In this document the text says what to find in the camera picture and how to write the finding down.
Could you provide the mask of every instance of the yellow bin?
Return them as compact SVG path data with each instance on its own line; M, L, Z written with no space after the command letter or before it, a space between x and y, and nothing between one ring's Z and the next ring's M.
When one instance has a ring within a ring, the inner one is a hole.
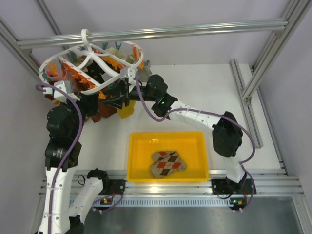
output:
M155 179L152 154L177 151L186 170ZM209 179L205 138L202 132L157 132L130 134L127 180L129 182L197 182Z

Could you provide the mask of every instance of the gray floor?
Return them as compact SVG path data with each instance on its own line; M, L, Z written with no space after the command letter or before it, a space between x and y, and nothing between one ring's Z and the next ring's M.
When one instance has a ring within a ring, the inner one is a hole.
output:
M290 198L254 198L243 212L228 208L115 208L90 211L85 234L301 234Z

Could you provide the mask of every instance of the brown argyle fabric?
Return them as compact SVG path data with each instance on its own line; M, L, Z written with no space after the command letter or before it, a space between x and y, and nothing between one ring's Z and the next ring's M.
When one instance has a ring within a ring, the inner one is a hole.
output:
M177 151L160 151L152 155L155 163L151 166L151 173L156 179L164 178L175 171L186 169L185 162Z

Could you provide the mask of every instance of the white ventilation grille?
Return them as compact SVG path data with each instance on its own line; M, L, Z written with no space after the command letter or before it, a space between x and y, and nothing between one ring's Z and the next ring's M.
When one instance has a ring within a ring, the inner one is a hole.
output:
M118 201L118 197L114 198L113 204ZM96 207L108 207L110 205L100 205L99 202L95 203ZM230 200L221 200L214 197L197 197L197 198L174 198L174 197L149 197L149 198L136 198L124 197L123 200L117 205L119 207L225 207L231 206Z

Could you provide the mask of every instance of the plastic container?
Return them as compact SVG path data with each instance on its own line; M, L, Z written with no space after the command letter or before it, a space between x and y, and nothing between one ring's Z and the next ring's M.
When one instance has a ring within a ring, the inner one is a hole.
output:
M205 138L202 132L156 132L130 134L127 180L129 182L198 182L209 179ZM152 154L177 151L186 170L155 179L150 167Z

